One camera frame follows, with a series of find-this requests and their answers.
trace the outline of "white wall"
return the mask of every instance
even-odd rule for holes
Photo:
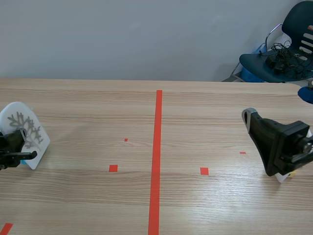
[[[301,0],[2,0],[0,77],[229,77]]]

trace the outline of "blue object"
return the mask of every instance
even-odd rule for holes
[[[302,87],[298,91],[298,96],[305,102],[313,104],[313,90],[309,89],[308,87]]]
[[[240,63],[249,72],[266,82],[292,82],[313,77],[313,65],[311,63],[313,55],[299,50],[300,47],[304,47],[310,51],[313,51],[313,47],[302,43],[302,41],[306,41],[310,44],[313,44],[312,39],[304,37],[305,33],[313,35],[313,28],[310,27],[310,25],[313,25],[312,12],[313,1],[300,2],[291,9],[282,26],[283,32],[286,33],[292,40],[289,50],[294,54],[298,53],[307,58],[307,61],[303,63],[303,65],[306,66],[306,72],[304,76],[302,74],[295,74],[292,71],[285,74],[277,74],[273,69],[265,64],[267,57],[261,56],[259,54],[243,54],[240,56]],[[272,51],[263,53],[263,55],[271,54],[273,54]],[[297,65],[298,62],[290,61],[290,64]]]
[[[252,54],[259,54],[259,51],[266,52],[265,43],[259,46]],[[262,79],[258,78],[257,76],[250,73],[248,70],[243,67],[241,72],[241,79],[245,82],[264,82]]]

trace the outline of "table surface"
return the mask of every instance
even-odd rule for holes
[[[298,89],[2,79],[0,110],[13,101],[32,107],[51,143],[36,170],[0,172],[0,229],[13,223],[9,235],[147,235],[156,91],[163,90],[160,235],[311,235],[313,164],[283,184],[268,177],[241,119],[253,107],[264,118],[312,125],[313,107]]]

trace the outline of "red tape marker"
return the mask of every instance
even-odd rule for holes
[[[207,168],[207,167],[200,167],[200,174],[201,175],[209,175],[209,168]]]
[[[6,223],[3,227],[3,229],[1,230],[0,235],[8,235],[12,226],[13,226],[13,224]]]
[[[109,172],[117,172],[118,165],[110,165]]]
[[[162,90],[156,91],[155,131],[153,137],[148,235],[158,235],[160,219]]]

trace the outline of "dark blue chair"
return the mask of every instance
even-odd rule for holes
[[[313,77],[313,1],[303,1],[294,6],[284,23],[276,26],[269,35],[281,25],[283,32],[292,40],[289,50],[293,54],[299,54],[307,58],[306,61],[299,58],[292,58],[290,61],[295,66],[302,63],[306,67],[304,74],[296,74],[291,69],[287,69],[286,73],[276,73],[274,69],[265,64],[267,56],[261,56],[260,54],[243,54],[240,56],[240,63],[250,73],[266,82],[292,82]],[[265,42],[267,51],[263,55],[274,54],[273,51],[268,51],[269,35],[266,37]]]

